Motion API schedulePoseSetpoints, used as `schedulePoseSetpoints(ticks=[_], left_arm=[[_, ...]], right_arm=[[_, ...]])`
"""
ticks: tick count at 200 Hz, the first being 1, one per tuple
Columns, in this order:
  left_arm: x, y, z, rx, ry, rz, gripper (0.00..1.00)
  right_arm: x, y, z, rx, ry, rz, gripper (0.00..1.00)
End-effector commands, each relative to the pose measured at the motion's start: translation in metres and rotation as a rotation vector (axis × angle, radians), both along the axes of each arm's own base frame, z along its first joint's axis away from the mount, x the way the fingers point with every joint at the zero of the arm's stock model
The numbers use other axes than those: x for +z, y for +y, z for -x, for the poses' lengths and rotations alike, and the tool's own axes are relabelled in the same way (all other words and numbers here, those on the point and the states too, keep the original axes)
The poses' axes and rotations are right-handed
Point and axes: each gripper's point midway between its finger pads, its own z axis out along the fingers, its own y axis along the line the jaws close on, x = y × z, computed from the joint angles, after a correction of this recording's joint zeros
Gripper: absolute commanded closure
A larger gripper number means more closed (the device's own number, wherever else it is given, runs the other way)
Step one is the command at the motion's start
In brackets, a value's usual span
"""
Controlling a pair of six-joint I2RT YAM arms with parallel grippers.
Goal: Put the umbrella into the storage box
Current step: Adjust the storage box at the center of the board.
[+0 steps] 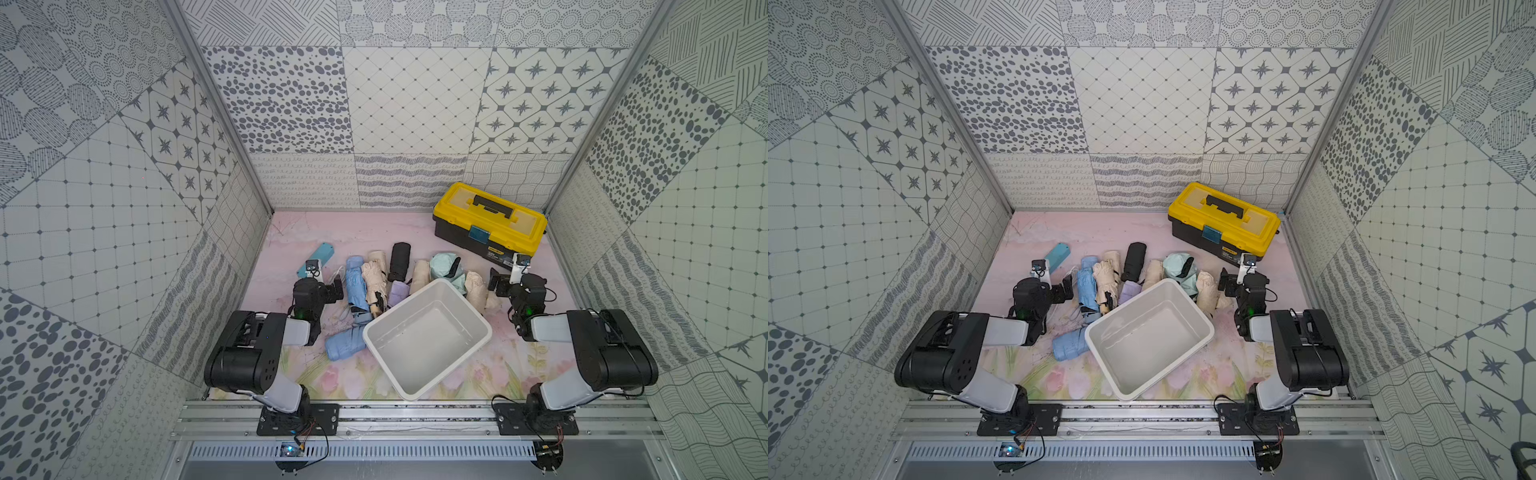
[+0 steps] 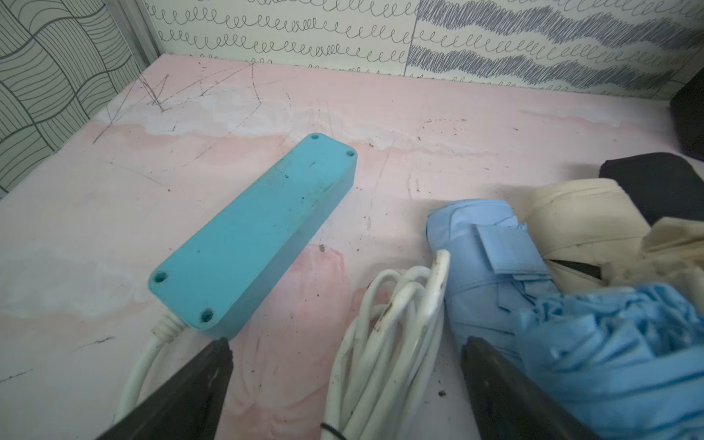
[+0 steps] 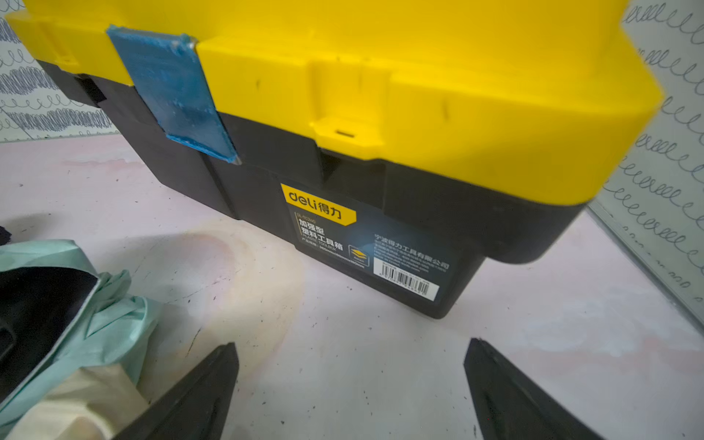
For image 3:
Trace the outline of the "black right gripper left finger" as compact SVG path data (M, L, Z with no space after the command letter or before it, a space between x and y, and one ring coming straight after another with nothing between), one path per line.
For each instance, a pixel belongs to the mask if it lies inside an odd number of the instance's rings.
M115 439L219 440L238 372L236 345L218 346Z

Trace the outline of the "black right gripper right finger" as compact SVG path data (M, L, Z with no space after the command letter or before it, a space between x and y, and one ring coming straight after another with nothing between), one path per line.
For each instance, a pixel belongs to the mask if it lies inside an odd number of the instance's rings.
M486 439L599 439L488 341L473 338L464 360Z

